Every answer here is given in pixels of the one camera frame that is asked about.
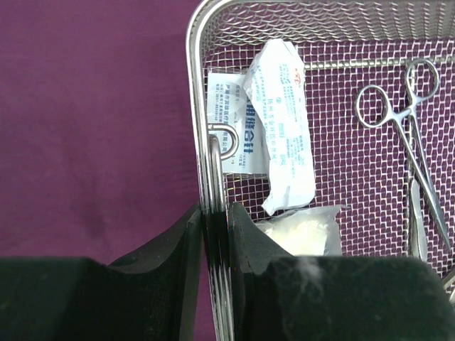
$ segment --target metal basket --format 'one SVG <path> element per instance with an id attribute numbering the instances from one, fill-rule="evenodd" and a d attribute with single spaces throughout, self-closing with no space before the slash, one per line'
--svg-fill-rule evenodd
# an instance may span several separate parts
<path id="1" fill-rule="evenodd" d="M 338 217 L 348 256 L 407 256 L 409 244 L 410 167 L 405 149 L 392 125 L 365 130 L 358 123 L 355 96 L 361 87 L 374 83 L 385 89 L 395 109 L 403 108 L 405 65 L 414 58 L 436 64 L 440 89 L 419 106 L 418 115 L 434 185 L 455 244 L 455 4 L 451 1 L 203 2 L 187 37 L 203 211 L 208 214 L 224 202 L 242 202 L 254 221 L 266 217 L 261 208 L 269 192 L 264 176 L 217 177 L 220 172 L 210 161 L 205 86 L 212 67 L 246 72 L 270 38 L 290 40 L 305 62 L 317 187 L 311 206 L 350 207 Z M 220 181 L 225 197 L 214 190 Z M 444 276 L 453 255 L 443 247 L 422 204 L 429 263 Z"/>

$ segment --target purple tablecloth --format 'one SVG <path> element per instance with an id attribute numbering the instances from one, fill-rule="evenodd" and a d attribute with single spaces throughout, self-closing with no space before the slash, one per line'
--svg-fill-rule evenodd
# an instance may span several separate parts
<path id="1" fill-rule="evenodd" d="M 110 262 L 198 201 L 198 0 L 0 4 L 0 252 Z M 214 340 L 203 262 L 195 340 Z"/>

